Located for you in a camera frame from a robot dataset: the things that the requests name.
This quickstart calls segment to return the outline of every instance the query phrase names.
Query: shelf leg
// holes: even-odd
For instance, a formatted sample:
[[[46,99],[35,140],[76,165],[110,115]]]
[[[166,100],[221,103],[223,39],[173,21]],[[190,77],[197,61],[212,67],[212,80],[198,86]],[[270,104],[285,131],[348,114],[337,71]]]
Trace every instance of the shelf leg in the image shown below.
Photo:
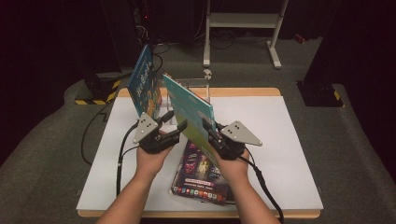
[[[284,0],[282,3],[282,7],[279,12],[279,16],[277,17],[276,27],[274,30],[273,38],[271,41],[267,41],[268,50],[270,51],[271,58],[274,63],[275,69],[281,69],[282,65],[280,63],[279,57],[277,57],[277,53],[275,50],[275,44],[277,41],[277,36],[279,35],[280,27],[282,26],[283,17],[285,16],[286,7],[288,6],[289,0]]]
[[[205,47],[204,47],[204,67],[210,66],[210,0],[207,0],[206,8],[206,29],[205,29]]]

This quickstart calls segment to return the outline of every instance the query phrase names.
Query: table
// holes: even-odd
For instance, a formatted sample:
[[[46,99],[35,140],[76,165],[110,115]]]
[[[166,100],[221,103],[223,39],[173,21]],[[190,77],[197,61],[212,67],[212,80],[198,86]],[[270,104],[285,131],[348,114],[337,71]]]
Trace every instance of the table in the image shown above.
[[[292,125],[283,97],[275,88],[211,88],[210,101],[215,118],[222,124],[241,120],[263,141],[263,147],[247,146],[257,166],[262,170],[266,184],[286,218],[315,218],[323,209],[314,179],[304,157],[298,136]],[[198,94],[206,89],[195,89]],[[78,202],[82,217],[99,217],[116,198],[117,158],[123,136],[135,123],[137,113],[126,89],[120,90],[107,122],[102,141]],[[166,132],[175,125],[163,125]],[[132,136],[126,149],[134,146]],[[187,139],[170,152],[163,169],[155,178],[143,217],[238,217],[235,205],[219,206],[174,196],[169,193]],[[124,157],[121,187],[132,178],[135,169],[135,151]],[[276,214],[262,191],[254,171],[249,168],[252,186]]]

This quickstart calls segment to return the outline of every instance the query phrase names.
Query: hand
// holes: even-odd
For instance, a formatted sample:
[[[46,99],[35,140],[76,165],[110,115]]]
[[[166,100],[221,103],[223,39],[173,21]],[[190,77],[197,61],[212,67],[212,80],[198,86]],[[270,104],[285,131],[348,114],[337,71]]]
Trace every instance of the hand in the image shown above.
[[[143,148],[139,147],[136,151],[136,172],[134,177],[147,180],[154,179],[155,175],[163,168],[163,162],[173,147],[157,154],[148,154]]]
[[[223,160],[219,153],[212,148],[214,151],[216,160],[218,161],[218,168],[221,175],[229,182],[229,184],[237,183],[238,181],[248,180],[248,164],[241,159],[236,159],[234,161]],[[243,158],[249,158],[248,151],[245,150],[241,155]]]

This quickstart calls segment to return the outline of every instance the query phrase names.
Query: hardcover book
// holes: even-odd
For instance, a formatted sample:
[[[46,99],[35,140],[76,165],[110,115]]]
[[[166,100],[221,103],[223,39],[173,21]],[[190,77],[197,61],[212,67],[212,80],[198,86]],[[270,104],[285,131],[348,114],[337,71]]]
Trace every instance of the hardcover book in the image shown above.
[[[153,68],[151,51],[149,45],[146,45],[137,60],[127,88],[138,116],[145,112],[156,119],[160,112],[162,97],[157,74]]]
[[[227,181],[219,169],[190,140],[177,168],[171,194],[224,205],[232,200]]]
[[[218,163],[208,143],[208,133],[203,124],[203,119],[205,119],[211,124],[213,131],[216,131],[213,105],[177,83],[168,74],[163,74],[163,81],[168,90],[177,123],[187,120],[187,128],[183,134],[217,166]]]

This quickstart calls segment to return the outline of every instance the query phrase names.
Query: gray carpet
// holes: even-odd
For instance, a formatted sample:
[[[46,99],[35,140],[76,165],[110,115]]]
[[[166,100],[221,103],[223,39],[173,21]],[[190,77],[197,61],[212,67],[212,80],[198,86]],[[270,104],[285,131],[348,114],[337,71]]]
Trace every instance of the gray carpet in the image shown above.
[[[303,45],[278,40],[282,69],[275,70],[264,42],[235,42],[211,52],[212,87],[276,87],[285,98],[324,210],[319,218],[286,223],[396,223],[396,188],[361,129],[342,85],[334,85],[345,107],[306,107],[296,86],[303,80],[320,39]],[[229,42],[213,40],[218,48]],[[159,46],[159,74],[203,77],[203,47]],[[160,59],[155,57],[155,64]],[[39,123],[0,168],[0,223],[94,223],[76,206],[90,171],[80,156],[85,128],[101,105],[75,105],[80,81],[64,93],[65,104]],[[109,113],[111,106],[105,109]],[[84,152],[92,161],[106,122],[96,118]],[[159,220],[142,223],[236,223],[237,220]]]

